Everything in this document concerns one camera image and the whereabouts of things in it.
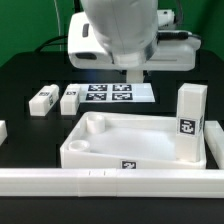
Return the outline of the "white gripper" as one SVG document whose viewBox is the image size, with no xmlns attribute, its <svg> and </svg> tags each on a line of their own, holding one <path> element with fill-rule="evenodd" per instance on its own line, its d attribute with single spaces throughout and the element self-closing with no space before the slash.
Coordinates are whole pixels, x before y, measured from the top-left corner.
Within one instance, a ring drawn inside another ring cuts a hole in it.
<svg viewBox="0 0 224 224">
<path fill-rule="evenodd" d="M 86 9 L 72 16 L 68 55 L 81 69 L 123 70 L 126 81 L 141 83 L 145 71 L 189 71 L 200 39 L 188 31 L 163 27 L 170 10 Z"/>
</svg>

